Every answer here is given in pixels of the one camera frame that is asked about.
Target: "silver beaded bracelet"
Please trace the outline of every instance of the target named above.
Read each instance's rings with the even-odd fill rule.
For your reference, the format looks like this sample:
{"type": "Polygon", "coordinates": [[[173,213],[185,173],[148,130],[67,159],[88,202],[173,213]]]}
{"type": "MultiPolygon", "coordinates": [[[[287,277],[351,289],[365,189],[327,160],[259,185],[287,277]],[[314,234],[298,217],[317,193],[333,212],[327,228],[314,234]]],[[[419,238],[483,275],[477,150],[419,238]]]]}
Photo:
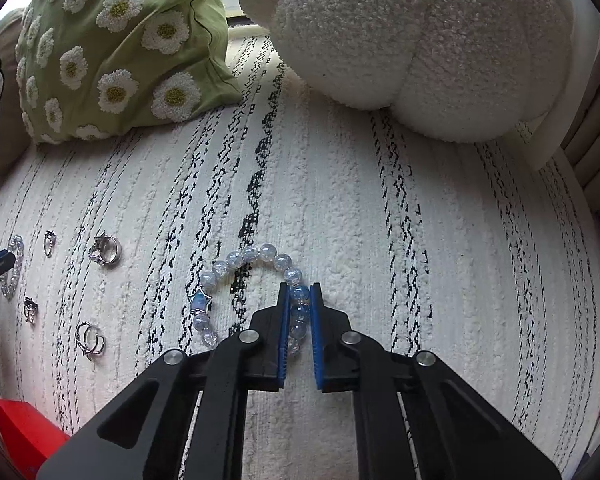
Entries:
{"type": "Polygon", "coordinates": [[[305,338],[309,325],[310,293],[309,288],[302,282],[302,272],[293,266],[291,256],[278,254],[271,244],[263,244],[260,248],[249,246],[241,251],[232,251],[225,260],[219,260],[212,266],[212,270],[202,270],[198,275],[196,291],[187,297],[194,315],[193,328],[200,332],[202,342],[208,348],[218,345],[218,332],[211,325],[209,307],[211,306],[213,291],[232,271],[236,271],[245,264],[257,261],[273,264],[273,267],[282,272],[287,285],[291,288],[291,322],[287,355],[293,356],[300,351],[300,345],[305,338]]]}

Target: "cushion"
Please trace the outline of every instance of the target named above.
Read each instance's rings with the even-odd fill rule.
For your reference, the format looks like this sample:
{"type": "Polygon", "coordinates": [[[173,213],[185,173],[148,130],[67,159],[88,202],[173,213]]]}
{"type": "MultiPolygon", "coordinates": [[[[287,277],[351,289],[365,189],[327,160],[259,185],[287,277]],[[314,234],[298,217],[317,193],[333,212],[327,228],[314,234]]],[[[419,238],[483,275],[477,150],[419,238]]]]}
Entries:
{"type": "Polygon", "coordinates": [[[564,0],[240,0],[284,61],[346,105],[486,140],[546,112],[570,58],[564,0]]]}
{"type": "Polygon", "coordinates": [[[120,135],[240,100],[222,0],[33,0],[18,42],[36,142],[120,135]]]}
{"type": "Polygon", "coordinates": [[[18,41],[22,9],[0,20],[0,174],[6,174],[30,143],[20,118],[13,49],[18,41]]]}

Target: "red object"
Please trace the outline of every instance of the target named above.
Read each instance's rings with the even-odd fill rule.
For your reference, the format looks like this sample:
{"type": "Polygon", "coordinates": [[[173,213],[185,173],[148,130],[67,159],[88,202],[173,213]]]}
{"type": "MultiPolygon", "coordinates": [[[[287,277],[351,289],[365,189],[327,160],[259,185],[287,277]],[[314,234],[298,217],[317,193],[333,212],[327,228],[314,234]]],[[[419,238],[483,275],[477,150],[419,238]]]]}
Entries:
{"type": "Polygon", "coordinates": [[[11,460],[27,480],[69,440],[28,402],[0,399],[0,433],[11,460]]]}

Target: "yellow flower center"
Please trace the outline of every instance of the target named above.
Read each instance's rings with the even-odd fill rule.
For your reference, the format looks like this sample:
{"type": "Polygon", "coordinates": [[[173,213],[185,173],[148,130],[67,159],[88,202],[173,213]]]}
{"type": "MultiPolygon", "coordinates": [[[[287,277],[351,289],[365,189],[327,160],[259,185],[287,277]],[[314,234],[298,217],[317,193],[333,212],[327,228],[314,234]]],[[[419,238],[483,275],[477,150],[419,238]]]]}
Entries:
{"type": "Polygon", "coordinates": [[[109,14],[114,18],[122,18],[129,10],[129,2],[121,0],[115,2],[109,9],[109,14]]]}
{"type": "Polygon", "coordinates": [[[164,95],[164,101],[169,106],[182,106],[186,100],[187,95],[180,88],[167,90],[167,93],[164,95]]]}
{"type": "Polygon", "coordinates": [[[107,101],[110,103],[121,103],[125,100],[126,90],[119,86],[110,86],[107,88],[107,101]]]}
{"type": "Polygon", "coordinates": [[[170,40],[176,33],[176,28],[171,23],[163,23],[158,25],[158,36],[164,40],[170,40]]]}
{"type": "Polygon", "coordinates": [[[64,71],[69,77],[75,77],[78,72],[78,66],[73,61],[70,61],[66,64],[66,69],[64,71]]]}

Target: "white fluffy cushion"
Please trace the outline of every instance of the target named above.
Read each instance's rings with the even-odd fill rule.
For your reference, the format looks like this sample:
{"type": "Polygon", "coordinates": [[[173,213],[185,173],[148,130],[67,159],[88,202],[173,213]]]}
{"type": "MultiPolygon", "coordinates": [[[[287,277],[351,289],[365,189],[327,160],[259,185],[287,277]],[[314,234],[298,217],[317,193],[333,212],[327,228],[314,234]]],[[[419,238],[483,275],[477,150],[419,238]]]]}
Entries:
{"type": "Polygon", "coordinates": [[[391,107],[445,140],[486,140],[546,112],[570,54],[562,0],[240,0],[309,84],[391,107]]]}

